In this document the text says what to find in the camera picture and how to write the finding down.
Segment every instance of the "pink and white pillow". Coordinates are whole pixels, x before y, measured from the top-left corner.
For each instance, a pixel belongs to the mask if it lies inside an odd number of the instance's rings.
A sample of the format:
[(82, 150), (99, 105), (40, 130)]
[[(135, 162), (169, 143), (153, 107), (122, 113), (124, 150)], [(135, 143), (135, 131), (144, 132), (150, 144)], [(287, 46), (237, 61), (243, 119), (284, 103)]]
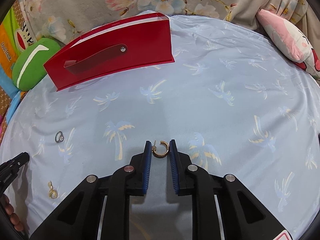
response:
[(310, 74), (320, 72), (320, 61), (315, 50), (295, 25), (264, 9), (258, 11), (256, 17), (274, 44), (288, 59)]

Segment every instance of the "red box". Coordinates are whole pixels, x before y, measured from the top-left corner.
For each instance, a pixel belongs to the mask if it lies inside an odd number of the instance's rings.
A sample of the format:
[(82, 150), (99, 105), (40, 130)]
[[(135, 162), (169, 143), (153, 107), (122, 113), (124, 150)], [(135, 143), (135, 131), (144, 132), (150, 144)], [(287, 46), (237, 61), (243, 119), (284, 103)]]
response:
[(144, 14), (95, 28), (49, 59), (57, 91), (123, 70), (174, 62), (169, 19)]

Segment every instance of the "earring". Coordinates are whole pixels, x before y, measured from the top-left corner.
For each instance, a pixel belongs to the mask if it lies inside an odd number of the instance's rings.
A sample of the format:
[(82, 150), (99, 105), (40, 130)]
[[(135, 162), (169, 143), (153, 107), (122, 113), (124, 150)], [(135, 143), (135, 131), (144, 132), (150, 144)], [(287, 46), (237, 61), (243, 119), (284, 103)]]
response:
[(50, 190), (49, 190), (49, 198), (52, 198), (52, 199), (57, 198), (58, 197), (58, 192), (55, 189), (53, 189), (51, 181), (48, 182), (48, 187), (50, 188)]
[(164, 154), (158, 154), (156, 152), (156, 150), (157, 150), (156, 141), (155, 141), (155, 144), (152, 147), (152, 153), (153, 153), (154, 157), (159, 158), (159, 159), (166, 157), (168, 155), (168, 153), (169, 153), (169, 144), (167, 144), (165, 141), (160, 141), (160, 144), (164, 145), (165, 148), (167, 149)]

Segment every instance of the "white and red sticker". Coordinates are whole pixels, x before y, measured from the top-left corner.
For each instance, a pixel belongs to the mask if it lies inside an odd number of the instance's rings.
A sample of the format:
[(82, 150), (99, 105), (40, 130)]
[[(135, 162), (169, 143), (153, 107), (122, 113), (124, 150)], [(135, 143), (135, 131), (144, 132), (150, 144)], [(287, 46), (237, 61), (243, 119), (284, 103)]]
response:
[(287, 230), (283, 230), (275, 239), (273, 240), (292, 240)]

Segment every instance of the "green pillow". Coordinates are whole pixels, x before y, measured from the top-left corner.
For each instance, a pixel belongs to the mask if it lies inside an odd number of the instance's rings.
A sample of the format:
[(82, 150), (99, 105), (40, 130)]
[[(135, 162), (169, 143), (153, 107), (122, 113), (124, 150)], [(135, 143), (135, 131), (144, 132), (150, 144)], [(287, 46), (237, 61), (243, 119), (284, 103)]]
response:
[(47, 74), (43, 64), (59, 50), (60, 45), (49, 38), (41, 38), (26, 48), (13, 66), (13, 84), (22, 91), (34, 88)]

